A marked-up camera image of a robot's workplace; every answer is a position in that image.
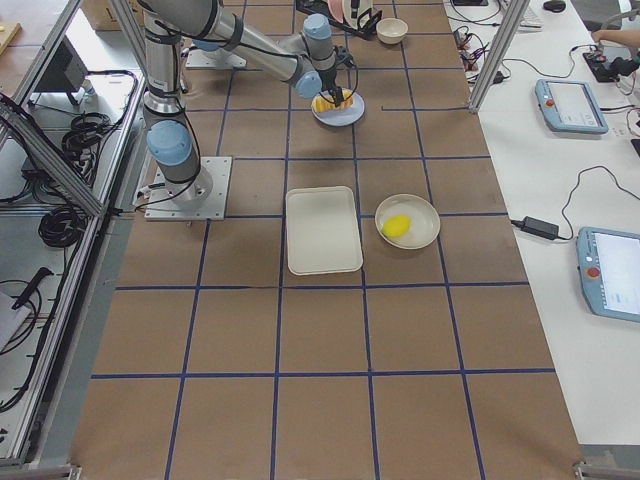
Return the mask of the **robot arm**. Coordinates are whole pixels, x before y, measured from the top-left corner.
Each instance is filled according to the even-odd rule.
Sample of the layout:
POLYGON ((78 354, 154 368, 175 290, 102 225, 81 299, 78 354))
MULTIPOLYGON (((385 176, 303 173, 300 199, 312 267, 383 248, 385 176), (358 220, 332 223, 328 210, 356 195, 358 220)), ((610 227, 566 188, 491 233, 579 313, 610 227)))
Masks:
POLYGON ((308 16, 300 33, 276 41, 244 23, 220 1, 143 1, 147 92, 147 147, 159 166, 170 198, 201 200, 212 189, 181 94, 181 43, 189 38, 217 51, 235 53, 312 99, 324 94, 341 107, 346 99, 337 69, 351 65, 348 51, 334 44, 329 20, 308 16))

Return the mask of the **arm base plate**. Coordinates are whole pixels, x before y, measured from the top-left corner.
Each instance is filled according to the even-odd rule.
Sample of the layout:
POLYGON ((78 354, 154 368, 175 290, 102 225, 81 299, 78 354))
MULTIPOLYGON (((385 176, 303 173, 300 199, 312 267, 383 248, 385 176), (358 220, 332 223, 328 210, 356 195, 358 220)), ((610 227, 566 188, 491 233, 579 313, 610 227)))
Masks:
POLYGON ((239 70, 247 66, 245 59, 212 41, 194 40, 183 55, 186 68, 191 70, 239 70))
POLYGON ((226 201, 231 177, 232 158, 202 157, 195 182, 183 193, 183 186, 167 183, 161 169, 156 168, 155 183, 144 207, 148 221, 221 221, 225 218, 226 201))

